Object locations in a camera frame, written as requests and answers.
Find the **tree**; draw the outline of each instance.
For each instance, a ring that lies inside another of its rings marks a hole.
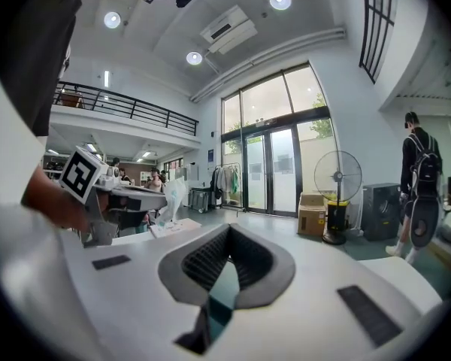
[[[323,106],[325,106],[324,97],[322,96],[322,93],[318,93],[316,102],[313,103],[313,108]],[[331,121],[329,119],[314,120],[310,130],[317,132],[317,139],[332,136]]]
[[[241,127],[241,122],[234,123],[231,127],[229,127],[229,130],[227,132],[234,131],[236,129],[239,129],[240,127]],[[261,140],[262,139],[260,136],[256,136],[255,138],[249,138],[249,139],[247,139],[247,144],[256,143]],[[228,148],[230,148],[230,150],[231,150],[230,153],[242,153],[241,141],[238,139],[235,139],[233,141],[227,141],[225,143],[225,145]]]

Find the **floor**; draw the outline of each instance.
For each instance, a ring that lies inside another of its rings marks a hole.
[[[281,232],[284,235],[293,236],[297,239],[313,239],[322,242],[320,238],[305,238],[297,234],[297,219],[286,217],[272,217],[261,214],[243,213],[228,209],[212,210],[200,214],[189,208],[182,207],[177,212],[177,218],[190,218],[202,225],[215,223],[239,223],[252,232]],[[377,259],[388,255],[385,252],[386,245],[395,244],[396,240],[369,242],[363,237],[348,235],[347,242],[341,246],[333,246],[342,250],[353,259]],[[451,270],[446,268],[441,261],[427,249],[421,252],[413,264],[414,268],[436,289],[442,299],[448,298],[451,293]]]

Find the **black backpack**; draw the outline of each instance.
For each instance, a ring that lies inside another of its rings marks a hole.
[[[413,141],[418,150],[413,166],[412,193],[416,196],[437,196],[441,174],[437,142],[429,135],[428,148],[424,148],[415,134],[409,135],[408,138]]]

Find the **fan base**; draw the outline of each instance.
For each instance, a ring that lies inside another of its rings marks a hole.
[[[326,244],[339,245],[339,244],[345,244],[346,243],[346,237],[344,236],[344,234],[342,234],[341,232],[333,232],[331,230],[327,230],[322,235],[322,240]]]

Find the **fluorescent light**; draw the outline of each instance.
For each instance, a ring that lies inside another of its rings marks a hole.
[[[189,64],[198,65],[202,63],[202,55],[199,52],[189,52],[186,60]]]
[[[279,11],[284,11],[291,6],[291,0],[269,0],[269,3],[271,3],[272,8]]]
[[[106,87],[108,87],[109,86],[109,74],[110,74],[110,72],[109,71],[105,71],[104,72],[104,86],[106,86]]]
[[[120,15],[117,12],[109,12],[104,16],[104,24],[110,29],[117,28],[120,25]]]

